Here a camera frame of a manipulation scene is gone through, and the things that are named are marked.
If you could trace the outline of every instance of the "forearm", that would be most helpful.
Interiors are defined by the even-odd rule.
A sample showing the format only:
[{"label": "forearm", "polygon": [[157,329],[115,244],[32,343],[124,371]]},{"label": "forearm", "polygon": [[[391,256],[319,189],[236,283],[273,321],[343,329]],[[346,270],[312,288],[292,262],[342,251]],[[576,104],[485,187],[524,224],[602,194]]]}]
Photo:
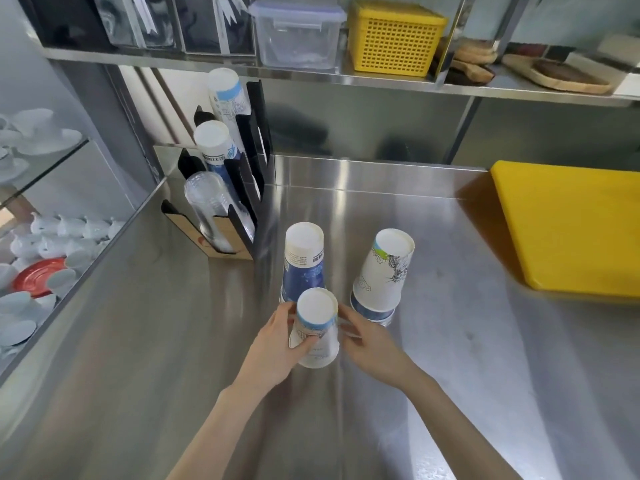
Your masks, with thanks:
[{"label": "forearm", "polygon": [[246,422],[263,396],[242,384],[224,389],[166,480],[221,479]]},{"label": "forearm", "polygon": [[520,476],[462,414],[432,377],[416,367],[402,391],[424,421],[458,480],[512,480]]}]

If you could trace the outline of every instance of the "person's right hand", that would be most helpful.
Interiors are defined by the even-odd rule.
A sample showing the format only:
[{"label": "person's right hand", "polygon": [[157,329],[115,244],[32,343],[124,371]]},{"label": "person's right hand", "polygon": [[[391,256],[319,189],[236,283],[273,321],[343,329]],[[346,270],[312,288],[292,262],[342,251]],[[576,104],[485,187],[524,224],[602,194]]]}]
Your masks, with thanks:
[{"label": "person's right hand", "polygon": [[352,308],[340,303],[338,315],[351,325],[340,325],[343,331],[357,333],[361,339],[342,336],[342,346],[364,372],[375,379],[402,389],[418,366],[400,349],[386,328],[370,322]]}]

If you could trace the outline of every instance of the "person's left hand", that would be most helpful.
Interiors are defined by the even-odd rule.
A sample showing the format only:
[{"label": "person's left hand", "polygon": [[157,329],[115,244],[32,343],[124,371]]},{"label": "person's left hand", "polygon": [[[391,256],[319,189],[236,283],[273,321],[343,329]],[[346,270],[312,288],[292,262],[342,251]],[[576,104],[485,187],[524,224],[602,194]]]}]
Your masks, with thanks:
[{"label": "person's left hand", "polygon": [[296,304],[292,301],[276,308],[254,339],[234,383],[255,390],[262,398],[286,379],[293,366],[308,354],[318,337],[308,337],[299,346],[289,348],[287,319],[295,311]]}]

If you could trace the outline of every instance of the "plastic storage box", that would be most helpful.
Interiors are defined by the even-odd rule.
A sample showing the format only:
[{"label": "plastic storage box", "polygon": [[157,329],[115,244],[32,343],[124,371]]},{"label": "plastic storage box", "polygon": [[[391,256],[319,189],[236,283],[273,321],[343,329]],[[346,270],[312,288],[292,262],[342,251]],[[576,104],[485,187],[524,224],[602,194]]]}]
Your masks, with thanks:
[{"label": "plastic storage box", "polygon": [[256,1],[260,59],[267,66],[331,69],[335,65],[340,25],[347,19],[339,6]]},{"label": "plastic storage box", "polygon": [[354,0],[348,25],[354,69],[425,77],[447,19],[416,4]]}]

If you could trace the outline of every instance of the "yellow cutting board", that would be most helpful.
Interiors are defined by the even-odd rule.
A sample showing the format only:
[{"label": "yellow cutting board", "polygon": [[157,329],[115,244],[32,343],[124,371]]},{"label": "yellow cutting board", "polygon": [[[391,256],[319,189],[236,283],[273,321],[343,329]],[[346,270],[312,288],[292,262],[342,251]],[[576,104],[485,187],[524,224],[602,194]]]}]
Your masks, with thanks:
[{"label": "yellow cutting board", "polygon": [[640,173],[498,161],[491,175],[532,288],[640,298]]}]

